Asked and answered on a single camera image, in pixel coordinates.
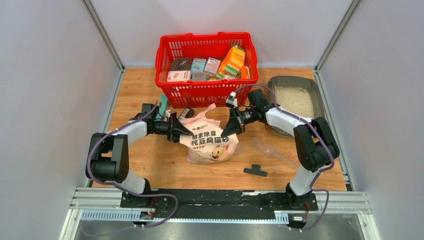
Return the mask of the clear plastic scoop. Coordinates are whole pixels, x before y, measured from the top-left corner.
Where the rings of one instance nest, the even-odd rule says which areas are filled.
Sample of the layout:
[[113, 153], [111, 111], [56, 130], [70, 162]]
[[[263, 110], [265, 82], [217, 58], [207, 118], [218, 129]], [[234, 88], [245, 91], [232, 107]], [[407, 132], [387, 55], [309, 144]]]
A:
[[256, 150], [261, 152], [263, 155], [265, 155], [269, 158], [276, 158], [276, 159], [282, 161], [283, 163], [285, 163], [291, 169], [297, 169], [299, 167], [298, 163], [294, 162], [290, 158], [288, 158], [288, 157], [284, 156], [283, 154], [281, 154], [280, 152], [278, 152], [276, 147], [273, 144], [271, 144], [271, 143], [269, 143], [265, 140], [262, 140], [261, 138], [254, 137], [251, 140], [251, 144]]

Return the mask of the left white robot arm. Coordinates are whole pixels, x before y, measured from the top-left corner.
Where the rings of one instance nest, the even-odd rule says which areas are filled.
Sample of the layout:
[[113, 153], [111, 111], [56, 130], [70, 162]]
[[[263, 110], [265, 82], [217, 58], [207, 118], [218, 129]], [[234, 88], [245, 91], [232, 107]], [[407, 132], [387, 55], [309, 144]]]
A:
[[130, 145], [148, 135], [163, 135], [173, 143], [179, 142], [181, 136], [193, 135], [175, 114], [167, 120], [158, 120], [158, 115], [157, 103], [144, 103], [141, 111], [123, 126], [94, 133], [85, 165], [86, 176], [98, 184], [132, 194], [136, 204], [148, 207], [153, 201], [150, 183], [130, 170]]

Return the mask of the black bag clip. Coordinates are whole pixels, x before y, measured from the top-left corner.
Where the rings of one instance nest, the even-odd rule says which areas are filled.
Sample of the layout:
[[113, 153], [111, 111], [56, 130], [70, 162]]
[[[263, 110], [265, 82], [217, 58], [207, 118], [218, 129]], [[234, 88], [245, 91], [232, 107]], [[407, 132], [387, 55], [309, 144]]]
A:
[[267, 177], [268, 173], [266, 171], [261, 170], [261, 166], [259, 164], [252, 164], [250, 168], [246, 167], [243, 169], [243, 172], [246, 174], [251, 174], [255, 176]]

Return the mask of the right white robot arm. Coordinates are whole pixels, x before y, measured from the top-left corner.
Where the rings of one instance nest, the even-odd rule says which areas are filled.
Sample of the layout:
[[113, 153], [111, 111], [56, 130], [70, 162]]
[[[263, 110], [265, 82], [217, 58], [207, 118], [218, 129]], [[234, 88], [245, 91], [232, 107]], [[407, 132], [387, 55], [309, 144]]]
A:
[[274, 100], [269, 103], [261, 89], [247, 94], [249, 106], [240, 110], [236, 93], [226, 99], [229, 119], [222, 137], [244, 133], [246, 125], [261, 122], [283, 130], [293, 136], [299, 168], [295, 177], [285, 187], [285, 203], [293, 209], [305, 204], [319, 176], [335, 165], [340, 149], [324, 117], [306, 118], [289, 112]]

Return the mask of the pink cat litter bag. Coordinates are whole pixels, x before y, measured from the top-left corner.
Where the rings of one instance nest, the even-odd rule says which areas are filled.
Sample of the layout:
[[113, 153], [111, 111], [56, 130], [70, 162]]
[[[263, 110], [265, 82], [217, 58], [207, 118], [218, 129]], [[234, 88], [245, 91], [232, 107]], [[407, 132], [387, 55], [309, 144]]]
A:
[[186, 159], [191, 164], [224, 162], [239, 150], [237, 135], [222, 137], [221, 122], [206, 117], [206, 113], [215, 108], [213, 103], [196, 116], [180, 120], [182, 125], [193, 133], [181, 135], [179, 138], [179, 143], [188, 148]]

